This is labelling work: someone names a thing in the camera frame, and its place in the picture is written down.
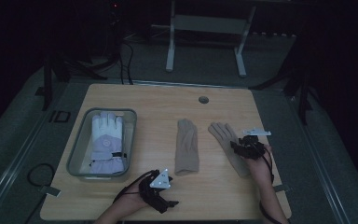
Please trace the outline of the lavender white ski glove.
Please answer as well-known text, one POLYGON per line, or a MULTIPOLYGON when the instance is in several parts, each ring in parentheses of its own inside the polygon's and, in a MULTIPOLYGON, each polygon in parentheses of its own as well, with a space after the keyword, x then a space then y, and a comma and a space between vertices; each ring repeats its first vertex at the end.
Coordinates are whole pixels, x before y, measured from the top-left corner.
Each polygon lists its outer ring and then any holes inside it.
POLYGON ((111 175, 124 171, 122 160, 123 120, 113 112, 103 111, 92 118, 90 172, 111 175))

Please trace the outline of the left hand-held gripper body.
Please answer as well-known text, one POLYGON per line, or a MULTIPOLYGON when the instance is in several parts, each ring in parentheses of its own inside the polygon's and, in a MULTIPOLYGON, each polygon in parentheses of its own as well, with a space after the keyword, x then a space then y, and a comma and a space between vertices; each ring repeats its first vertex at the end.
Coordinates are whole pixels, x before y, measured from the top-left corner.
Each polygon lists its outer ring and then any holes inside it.
POLYGON ((160 196, 160 193, 171 187, 172 178, 167 169, 160 171, 151 170, 141 176, 139 183, 139 193, 145 203, 156 209, 161 214, 169 208, 179 204, 178 201, 167 201, 160 196))

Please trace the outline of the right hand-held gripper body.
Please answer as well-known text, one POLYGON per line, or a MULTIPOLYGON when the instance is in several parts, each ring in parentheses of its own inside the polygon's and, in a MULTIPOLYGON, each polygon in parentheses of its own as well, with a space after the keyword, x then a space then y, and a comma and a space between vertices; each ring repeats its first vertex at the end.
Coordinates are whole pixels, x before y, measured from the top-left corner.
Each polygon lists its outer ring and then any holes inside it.
POLYGON ((253 128, 252 130, 246 130, 243 133, 244 137, 241 139, 241 144, 244 147, 244 157, 252 160, 257 160, 262 157, 266 149, 259 141, 258 137, 271 135, 271 132, 253 128))

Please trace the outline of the black rectangular floor bracket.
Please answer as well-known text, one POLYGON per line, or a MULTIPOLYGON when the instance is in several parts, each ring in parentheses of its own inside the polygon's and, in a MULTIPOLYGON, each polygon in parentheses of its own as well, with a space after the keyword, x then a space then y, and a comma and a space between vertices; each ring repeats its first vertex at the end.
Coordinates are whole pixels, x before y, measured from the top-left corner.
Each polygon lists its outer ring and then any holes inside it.
POLYGON ((49 118, 49 122, 66 123, 71 118, 71 113, 68 111, 54 110, 49 118))

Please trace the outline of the white metal table frame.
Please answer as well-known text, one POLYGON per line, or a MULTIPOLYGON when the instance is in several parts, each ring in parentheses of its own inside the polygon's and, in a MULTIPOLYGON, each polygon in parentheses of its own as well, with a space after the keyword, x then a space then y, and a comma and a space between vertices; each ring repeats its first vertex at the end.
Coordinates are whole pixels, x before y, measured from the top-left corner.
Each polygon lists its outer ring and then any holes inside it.
POLYGON ((250 33, 250 28, 256 12, 256 6, 251 7, 247 19, 229 19, 177 14, 175 12, 175 5, 176 1, 171 0, 170 41, 165 70, 167 72, 171 72, 174 67, 176 30, 231 34, 241 36, 241 42, 234 48, 234 56, 239 76, 246 77, 247 72, 242 52, 247 36, 250 33))

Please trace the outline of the grey plastic bin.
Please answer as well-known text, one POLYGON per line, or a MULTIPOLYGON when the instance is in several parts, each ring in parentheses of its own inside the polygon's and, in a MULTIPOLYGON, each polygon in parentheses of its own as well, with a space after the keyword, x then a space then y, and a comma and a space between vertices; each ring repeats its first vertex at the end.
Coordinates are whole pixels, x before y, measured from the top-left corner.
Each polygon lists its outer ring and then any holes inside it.
POLYGON ((131 154, 136 122, 137 114, 132 109, 92 108, 88 110, 80 123, 76 140, 69 155, 69 159, 67 160, 67 172, 83 181, 126 181, 130 173, 131 154), (99 115, 103 111, 113 112, 117 117, 122 117, 123 120, 122 160, 124 163, 124 171, 111 175, 96 175, 90 172, 90 156, 92 152, 92 118, 95 115, 99 115))

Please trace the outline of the black tripod stand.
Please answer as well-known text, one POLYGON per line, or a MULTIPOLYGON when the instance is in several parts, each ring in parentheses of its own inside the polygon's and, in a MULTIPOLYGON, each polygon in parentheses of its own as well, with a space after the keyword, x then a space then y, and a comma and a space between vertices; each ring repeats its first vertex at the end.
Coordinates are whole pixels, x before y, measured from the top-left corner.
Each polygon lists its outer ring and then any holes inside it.
POLYGON ((78 69, 86 77, 105 80, 105 77, 97 75, 90 68, 70 58, 62 52, 48 53, 44 57, 43 86, 39 87, 35 93, 36 95, 42 96, 44 98, 42 107, 43 111, 48 109, 53 99, 52 74, 55 74, 59 81, 68 82, 70 80, 71 76, 66 69, 67 64, 72 65, 75 69, 78 69))
POLYGON ((310 87, 310 51, 305 44, 297 40, 283 60, 278 74, 261 84, 249 87, 249 90, 264 90, 287 78, 283 94, 294 98, 299 91, 298 116, 303 125, 307 125, 306 112, 311 109, 308 102, 310 87))

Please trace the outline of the person's left hand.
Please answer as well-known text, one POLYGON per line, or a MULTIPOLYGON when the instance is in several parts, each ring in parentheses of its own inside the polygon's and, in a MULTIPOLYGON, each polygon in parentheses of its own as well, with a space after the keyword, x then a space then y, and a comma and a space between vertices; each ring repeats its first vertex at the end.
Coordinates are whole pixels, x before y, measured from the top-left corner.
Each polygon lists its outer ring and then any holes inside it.
POLYGON ((133 184, 114 202, 114 206, 123 213, 130 215, 138 210, 146 208, 148 204, 139 193, 139 185, 133 184))

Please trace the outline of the person's right hand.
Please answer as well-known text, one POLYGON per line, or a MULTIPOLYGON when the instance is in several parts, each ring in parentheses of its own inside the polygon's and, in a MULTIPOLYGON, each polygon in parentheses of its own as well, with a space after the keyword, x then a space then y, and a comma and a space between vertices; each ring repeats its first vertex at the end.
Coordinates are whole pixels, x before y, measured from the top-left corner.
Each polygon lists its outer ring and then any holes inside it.
POLYGON ((260 186, 272 185, 272 159, 271 159, 271 150, 272 147, 265 145, 266 152, 262 157, 257 160, 244 159, 246 162, 252 178, 255 183, 260 186))

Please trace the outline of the beige knit glove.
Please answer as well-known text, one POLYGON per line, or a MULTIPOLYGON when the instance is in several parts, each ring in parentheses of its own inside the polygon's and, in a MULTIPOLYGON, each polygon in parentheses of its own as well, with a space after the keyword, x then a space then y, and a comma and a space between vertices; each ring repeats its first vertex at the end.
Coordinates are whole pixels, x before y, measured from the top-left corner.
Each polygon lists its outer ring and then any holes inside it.
POLYGON ((232 143, 238 144, 239 138, 229 126, 228 123, 213 122, 208 131, 215 137, 219 145, 225 152, 228 161, 236 171, 239 177, 245 178, 250 174, 250 171, 245 161, 234 152, 231 147, 232 143))
POLYGON ((177 127, 174 173, 196 173, 200 169, 197 126, 189 119, 180 119, 177 127))

